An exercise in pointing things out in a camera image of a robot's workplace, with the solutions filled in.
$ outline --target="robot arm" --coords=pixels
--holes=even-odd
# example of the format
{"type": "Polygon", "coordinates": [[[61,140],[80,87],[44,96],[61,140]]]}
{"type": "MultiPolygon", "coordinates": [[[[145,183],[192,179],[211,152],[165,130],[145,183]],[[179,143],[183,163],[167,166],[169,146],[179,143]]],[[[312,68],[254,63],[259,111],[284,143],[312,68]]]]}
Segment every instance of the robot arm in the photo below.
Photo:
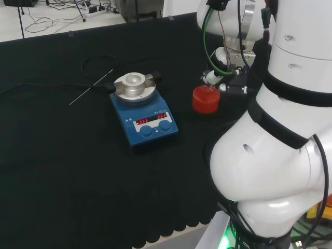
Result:
{"type": "MultiPolygon", "coordinates": [[[[205,2],[198,11],[199,24],[206,13],[205,2]]],[[[262,37],[260,9],[265,3],[241,0],[241,16],[250,2],[256,6],[246,39],[254,42],[262,37]]],[[[225,35],[231,38],[238,35],[235,4],[229,1],[220,12],[225,35]]],[[[279,0],[270,76],[255,108],[220,138],[211,154],[216,187],[227,199],[239,202],[244,219],[261,237],[287,234],[323,198],[322,158],[312,135],[318,134],[332,168],[331,8],[330,0],[279,0]],[[255,117],[257,112],[269,123],[255,117]]],[[[220,34],[217,13],[208,31],[220,34]]]]}

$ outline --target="power strip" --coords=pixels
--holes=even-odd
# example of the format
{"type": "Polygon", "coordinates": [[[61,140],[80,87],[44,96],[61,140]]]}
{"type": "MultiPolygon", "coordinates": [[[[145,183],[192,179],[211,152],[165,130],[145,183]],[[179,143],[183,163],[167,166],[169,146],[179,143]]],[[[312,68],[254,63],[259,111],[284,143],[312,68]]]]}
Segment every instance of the power strip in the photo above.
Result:
{"type": "Polygon", "coordinates": [[[87,13],[87,17],[95,17],[95,16],[99,16],[99,15],[101,15],[101,14],[103,14],[103,13],[106,13],[106,12],[107,12],[107,10],[104,9],[104,10],[101,10],[101,11],[97,11],[97,12],[95,12],[95,13],[87,13]]]}

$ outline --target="red cup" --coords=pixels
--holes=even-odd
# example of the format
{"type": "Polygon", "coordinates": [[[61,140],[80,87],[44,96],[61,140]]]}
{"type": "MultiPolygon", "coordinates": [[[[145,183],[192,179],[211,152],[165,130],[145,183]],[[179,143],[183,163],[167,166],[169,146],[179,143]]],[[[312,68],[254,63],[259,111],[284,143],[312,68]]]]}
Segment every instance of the red cup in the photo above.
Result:
{"type": "Polygon", "coordinates": [[[208,86],[196,87],[192,93],[192,107],[198,113],[214,113],[219,108],[219,100],[219,91],[208,86]]]}

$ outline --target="black mat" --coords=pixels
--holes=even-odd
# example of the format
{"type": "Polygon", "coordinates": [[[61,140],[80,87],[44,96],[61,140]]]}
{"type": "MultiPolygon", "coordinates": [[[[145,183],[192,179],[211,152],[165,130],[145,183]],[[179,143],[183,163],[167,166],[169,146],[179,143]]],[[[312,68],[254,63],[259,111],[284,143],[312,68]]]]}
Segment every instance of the black mat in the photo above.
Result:
{"type": "MultiPolygon", "coordinates": [[[[206,67],[201,40],[191,14],[0,44],[1,89],[20,82],[91,85],[80,66],[98,54],[124,61],[109,80],[159,70],[158,91],[179,128],[176,136],[132,149],[103,90],[71,106],[85,89],[1,94],[0,248],[141,247],[210,221],[218,194],[204,147],[235,117],[224,110],[201,117],[191,108],[206,67]]],[[[108,69],[106,62],[98,66],[108,69]]]]}

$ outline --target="white floor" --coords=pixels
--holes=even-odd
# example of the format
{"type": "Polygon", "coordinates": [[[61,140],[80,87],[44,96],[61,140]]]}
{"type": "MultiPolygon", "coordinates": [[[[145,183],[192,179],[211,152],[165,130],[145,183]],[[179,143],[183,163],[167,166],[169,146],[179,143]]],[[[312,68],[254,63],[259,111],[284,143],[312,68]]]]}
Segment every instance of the white floor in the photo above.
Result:
{"type": "MultiPolygon", "coordinates": [[[[98,0],[91,0],[92,4],[99,4],[98,0]]],[[[101,3],[109,3],[108,0],[101,0],[101,3]]],[[[51,8],[46,5],[45,2],[38,2],[35,7],[29,8],[30,14],[33,19],[37,20],[40,17],[48,17],[52,19],[64,18],[64,19],[74,19],[74,20],[58,20],[58,22],[53,23],[54,26],[51,26],[52,23],[47,21],[47,19],[39,20],[38,22],[43,22],[37,25],[32,25],[30,28],[27,27],[34,23],[31,17],[29,17],[28,8],[23,8],[25,15],[21,15],[23,28],[27,29],[30,32],[38,33],[29,33],[28,31],[24,31],[25,38],[41,36],[41,35],[49,35],[53,33],[63,33],[68,32],[70,30],[84,30],[90,29],[93,27],[101,27],[101,26],[109,26],[114,24],[125,23],[125,20],[120,14],[114,14],[111,12],[102,13],[98,16],[88,17],[86,18],[86,22],[82,21],[78,9],[75,8],[67,8],[62,10],[57,10],[51,8]]],[[[3,0],[0,0],[0,42],[5,42],[8,40],[16,40],[22,39],[21,26],[18,16],[17,7],[7,7],[5,6],[3,0]]]]}

